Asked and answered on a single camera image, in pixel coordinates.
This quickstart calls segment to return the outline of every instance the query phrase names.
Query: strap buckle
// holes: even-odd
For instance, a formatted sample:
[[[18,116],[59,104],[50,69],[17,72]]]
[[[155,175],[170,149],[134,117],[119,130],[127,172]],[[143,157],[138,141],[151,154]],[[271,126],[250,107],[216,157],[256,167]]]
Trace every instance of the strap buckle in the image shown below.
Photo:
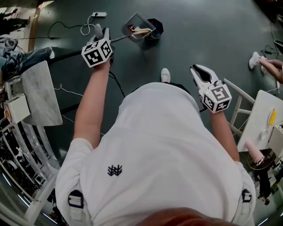
[[[250,203],[252,201],[252,194],[247,189],[244,189],[242,191],[242,199],[243,203]]]
[[[74,190],[70,192],[68,196],[68,204],[75,208],[84,208],[84,196],[79,190]]]

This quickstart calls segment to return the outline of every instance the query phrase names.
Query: power strip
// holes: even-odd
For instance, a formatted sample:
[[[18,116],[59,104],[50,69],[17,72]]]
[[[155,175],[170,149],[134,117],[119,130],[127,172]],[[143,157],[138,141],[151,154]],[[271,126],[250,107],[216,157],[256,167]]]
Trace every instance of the power strip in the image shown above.
[[[92,16],[95,16],[95,17],[106,17],[107,13],[106,12],[93,12]]]

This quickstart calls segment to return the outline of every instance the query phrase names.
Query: white chair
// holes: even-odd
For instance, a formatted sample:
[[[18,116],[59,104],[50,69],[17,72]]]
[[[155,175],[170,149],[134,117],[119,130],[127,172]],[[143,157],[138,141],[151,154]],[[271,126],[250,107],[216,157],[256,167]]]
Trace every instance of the white chair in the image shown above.
[[[238,113],[243,113],[243,114],[248,114],[250,115],[251,114],[251,111],[249,110],[245,110],[245,109],[241,109],[240,106],[241,106],[241,102],[242,102],[242,99],[245,98],[246,100],[248,100],[251,104],[254,104],[255,103],[255,100],[250,96],[248,95],[246,92],[244,92],[243,90],[241,90],[238,86],[236,86],[235,84],[231,83],[230,81],[228,81],[227,79],[224,79],[223,80],[224,84],[230,86],[231,88],[233,88],[238,94],[238,100],[237,100],[237,103],[236,103],[236,107],[235,107],[235,111],[233,113],[233,116],[231,118],[231,121],[228,122],[229,126],[230,126],[230,129],[236,133],[239,137],[242,136],[242,131],[240,131],[238,128],[236,128],[234,126],[234,123],[235,123],[235,120],[236,120],[236,117],[238,116]]]

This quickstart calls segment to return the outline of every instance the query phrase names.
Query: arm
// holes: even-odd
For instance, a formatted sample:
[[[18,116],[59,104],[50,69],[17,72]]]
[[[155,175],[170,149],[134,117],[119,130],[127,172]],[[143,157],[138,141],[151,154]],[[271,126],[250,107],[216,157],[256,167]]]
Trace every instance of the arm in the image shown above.
[[[5,13],[5,14],[4,14],[4,17],[11,16],[11,15],[14,14],[15,12],[17,12],[17,10],[18,10],[18,9],[14,9],[13,12]]]
[[[100,141],[109,68],[109,61],[96,67],[76,112],[74,139],[84,138],[93,148]]]
[[[213,114],[210,112],[210,122],[216,140],[218,140],[234,161],[239,162],[239,152],[224,113],[218,112]]]

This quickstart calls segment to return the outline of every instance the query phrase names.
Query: white table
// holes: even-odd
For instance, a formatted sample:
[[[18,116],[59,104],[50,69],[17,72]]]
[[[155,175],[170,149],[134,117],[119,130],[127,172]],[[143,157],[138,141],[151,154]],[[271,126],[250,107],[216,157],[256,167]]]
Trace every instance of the white table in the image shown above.
[[[270,139],[273,126],[267,128],[268,117],[273,108],[276,108],[276,120],[274,125],[283,122],[283,101],[279,98],[260,90],[256,96],[256,101],[252,107],[252,112],[249,116],[243,134],[237,145],[238,151],[248,151],[245,147],[245,142],[249,139],[255,146],[261,150],[269,148],[268,141]],[[260,138],[260,132],[268,130],[265,138]]]

